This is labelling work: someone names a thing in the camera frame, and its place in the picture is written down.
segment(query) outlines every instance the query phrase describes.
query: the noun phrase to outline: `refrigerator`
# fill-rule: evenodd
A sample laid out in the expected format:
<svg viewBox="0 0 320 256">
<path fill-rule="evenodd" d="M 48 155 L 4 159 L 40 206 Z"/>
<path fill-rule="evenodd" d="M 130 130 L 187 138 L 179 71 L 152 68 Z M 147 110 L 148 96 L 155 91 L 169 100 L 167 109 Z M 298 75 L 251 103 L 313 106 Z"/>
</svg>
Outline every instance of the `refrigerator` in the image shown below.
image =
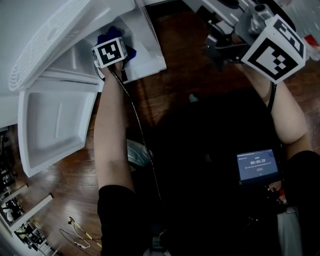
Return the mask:
<svg viewBox="0 0 320 256">
<path fill-rule="evenodd" d="M 2 0 L 0 22 L 0 96 L 17 98 L 10 111 L 28 177 L 85 146 L 104 85 L 91 48 L 110 26 L 136 50 L 126 83 L 167 68 L 142 0 Z"/>
</svg>

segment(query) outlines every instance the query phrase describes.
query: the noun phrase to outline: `wooden floor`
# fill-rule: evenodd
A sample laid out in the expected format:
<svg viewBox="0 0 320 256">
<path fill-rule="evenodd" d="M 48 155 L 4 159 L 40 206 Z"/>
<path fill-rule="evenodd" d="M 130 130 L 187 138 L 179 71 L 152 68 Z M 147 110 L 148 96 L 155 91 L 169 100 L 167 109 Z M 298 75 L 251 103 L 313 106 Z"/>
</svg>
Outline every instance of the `wooden floor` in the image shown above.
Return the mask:
<svg viewBox="0 0 320 256">
<path fill-rule="evenodd" d="M 138 109 L 147 139 L 152 139 L 153 128 L 168 112 L 188 104 L 189 94 L 199 98 L 249 87 L 247 79 L 232 65 L 218 72 L 202 55 L 206 26 L 190 11 L 152 19 L 167 70 L 140 79 L 127 85 Z M 312 146 L 320 153 L 320 64 L 308 61 L 305 68 L 290 77 L 287 85 L 305 113 L 311 132 Z M 68 216 L 72 216 L 94 238 L 101 237 L 97 215 L 98 184 L 94 163 L 94 121 L 99 97 L 92 114 L 85 148 L 66 157 L 32 178 L 26 178 L 19 161 L 15 167 L 19 173 L 16 186 L 29 184 L 28 192 L 21 197 L 28 209 L 48 193 L 54 199 L 34 216 L 44 229 L 49 243 L 65 256 L 85 255 L 68 243 L 59 229 L 71 232 Z M 141 140 L 133 110 L 126 103 L 127 135 Z M 11 138 L 16 157 L 17 127 L 11 128 Z M 99 255 L 100 248 L 92 243 L 86 250 L 90 255 Z"/>
</svg>

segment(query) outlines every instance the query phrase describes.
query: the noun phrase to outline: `screen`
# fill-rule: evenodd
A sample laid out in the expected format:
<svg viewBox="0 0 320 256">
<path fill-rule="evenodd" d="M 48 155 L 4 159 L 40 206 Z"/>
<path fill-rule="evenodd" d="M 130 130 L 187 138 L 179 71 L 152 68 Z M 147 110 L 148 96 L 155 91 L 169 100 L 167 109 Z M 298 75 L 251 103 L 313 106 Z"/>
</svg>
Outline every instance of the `screen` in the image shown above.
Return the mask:
<svg viewBox="0 0 320 256">
<path fill-rule="evenodd" d="M 237 154 L 240 180 L 249 180 L 278 172 L 272 149 Z"/>
</svg>

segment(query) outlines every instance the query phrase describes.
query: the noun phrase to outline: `white plastic tray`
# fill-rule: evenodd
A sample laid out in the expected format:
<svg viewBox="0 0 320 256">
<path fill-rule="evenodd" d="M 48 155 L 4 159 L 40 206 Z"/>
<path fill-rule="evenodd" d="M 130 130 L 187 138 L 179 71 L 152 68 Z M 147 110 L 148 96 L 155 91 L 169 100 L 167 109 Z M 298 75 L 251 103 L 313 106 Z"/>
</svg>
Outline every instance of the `white plastic tray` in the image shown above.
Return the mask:
<svg viewBox="0 0 320 256">
<path fill-rule="evenodd" d="M 28 177 L 84 147 L 98 88 L 38 79 L 20 93 L 18 138 Z"/>
</svg>

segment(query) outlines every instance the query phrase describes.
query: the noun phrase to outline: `blue cloth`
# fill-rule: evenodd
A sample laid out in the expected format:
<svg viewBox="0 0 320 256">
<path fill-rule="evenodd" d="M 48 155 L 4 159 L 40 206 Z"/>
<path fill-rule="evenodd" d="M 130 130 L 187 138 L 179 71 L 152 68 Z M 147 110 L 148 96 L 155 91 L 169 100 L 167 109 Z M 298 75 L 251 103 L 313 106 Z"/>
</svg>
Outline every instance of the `blue cloth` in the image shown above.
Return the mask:
<svg viewBox="0 0 320 256">
<path fill-rule="evenodd" d="M 106 34 L 101 34 L 98 36 L 96 46 L 100 45 L 104 42 L 107 42 L 111 39 L 119 38 L 119 37 L 122 37 L 122 32 L 120 30 L 116 29 L 116 27 L 111 26 Z M 130 61 L 134 57 L 136 57 L 137 51 L 135 49 L 131 48 L 128 45 L 125 46 L 125 49 L 126 49 L 126 53 L 128 54 L 128 61 Z"/>
</svg>

